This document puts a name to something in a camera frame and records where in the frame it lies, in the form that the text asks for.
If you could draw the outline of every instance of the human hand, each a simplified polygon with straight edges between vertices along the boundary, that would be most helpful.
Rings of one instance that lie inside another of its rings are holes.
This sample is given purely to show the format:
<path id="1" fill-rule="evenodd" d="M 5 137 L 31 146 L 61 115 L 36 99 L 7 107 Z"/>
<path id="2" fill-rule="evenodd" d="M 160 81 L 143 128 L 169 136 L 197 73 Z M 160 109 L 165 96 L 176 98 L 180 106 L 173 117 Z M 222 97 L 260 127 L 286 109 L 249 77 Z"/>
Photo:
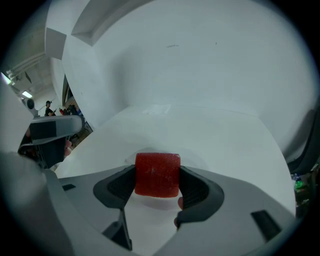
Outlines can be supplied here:
<path id="1" fill-rule="evenodd" d="M 183 207 L 184 207 L 184 198 L 183 198 L 183 197 L 179 197 L 179 199 L 178 199 L 178 205 L 179 205 L 180 209 L 183 210 Z M 174 223 L 174 225 L 175 225 L 176 227 L 178 227 L 177 219 L 178 219 L 178 218 L 175 218 L 175 219 L 173 220 L 173 223 Z"/>

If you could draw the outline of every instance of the person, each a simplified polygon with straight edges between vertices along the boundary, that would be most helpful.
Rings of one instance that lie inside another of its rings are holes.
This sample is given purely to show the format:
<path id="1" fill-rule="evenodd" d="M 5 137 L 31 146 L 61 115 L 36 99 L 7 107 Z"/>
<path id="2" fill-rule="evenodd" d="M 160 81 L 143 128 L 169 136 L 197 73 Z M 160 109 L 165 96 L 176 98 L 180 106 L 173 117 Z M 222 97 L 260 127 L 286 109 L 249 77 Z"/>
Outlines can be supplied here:
<path id="1" fill-rule="evenodd" d="M 50 104 L 51 104 L 51 101 L 47 100 L 47 102 L 45 103 L 45 106 L 46 106 L 46 109 L 45 109 L 45 114 L 44 116 L 45 117 L 52 117 L 52 116 L 55 116 L 55 112 L 56 112 L 56 109 L 54 111 L 52 111 L 50 109 Z"/>

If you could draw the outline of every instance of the red cube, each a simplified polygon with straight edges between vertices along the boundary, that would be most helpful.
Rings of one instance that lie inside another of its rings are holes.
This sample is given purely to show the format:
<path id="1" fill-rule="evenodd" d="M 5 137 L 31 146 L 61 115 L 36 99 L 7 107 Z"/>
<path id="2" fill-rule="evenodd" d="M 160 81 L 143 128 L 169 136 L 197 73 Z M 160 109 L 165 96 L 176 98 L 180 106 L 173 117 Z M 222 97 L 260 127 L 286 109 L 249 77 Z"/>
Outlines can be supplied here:
<path id="1" fill-rule="evenodd" d="M 137 153 L 135 193 L 155 198 L 174 198 L 179 193 L 180 155 Z"/>

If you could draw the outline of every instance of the ceiling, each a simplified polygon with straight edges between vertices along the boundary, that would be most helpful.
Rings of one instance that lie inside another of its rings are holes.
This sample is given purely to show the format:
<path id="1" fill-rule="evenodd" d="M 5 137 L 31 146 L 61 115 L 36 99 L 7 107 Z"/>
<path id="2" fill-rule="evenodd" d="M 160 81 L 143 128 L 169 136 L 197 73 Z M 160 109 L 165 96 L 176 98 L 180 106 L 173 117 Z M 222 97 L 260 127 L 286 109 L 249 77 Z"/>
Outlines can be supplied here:
<path id="1" fill-rule="evenodd" d="M 50 58 L 45 55 L 45 28 L 49 3 L 26 21 L 12 41 L 0 71 L 14 82 L 13 91 L 39 95 L 52 86 Z"/>

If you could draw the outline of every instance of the ceiling light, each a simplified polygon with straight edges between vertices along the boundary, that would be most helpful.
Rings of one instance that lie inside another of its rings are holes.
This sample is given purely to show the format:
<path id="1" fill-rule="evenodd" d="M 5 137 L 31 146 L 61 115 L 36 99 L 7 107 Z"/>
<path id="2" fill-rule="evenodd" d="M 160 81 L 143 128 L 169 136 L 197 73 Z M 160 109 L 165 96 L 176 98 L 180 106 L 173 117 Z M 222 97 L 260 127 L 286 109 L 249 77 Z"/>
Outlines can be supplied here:
<path id="1" fill-rule="evenodd" d="M 11 84 L 11 80 L 8 77 L 6 77 L 3 73 L 1 73 L 1 77 L 7 85 Z"/>
<path id="2" fill-rule="evenodd" d="M 28 97 L 28 98 L 32 98 L 32 95 L 31 95 L 29 92 L 27 92 L 27 91 L 24 91 L 24 92 L 22 93 L 22 95 L 24 95 L 24 96 L 26 96 L 26 97 Z"/>

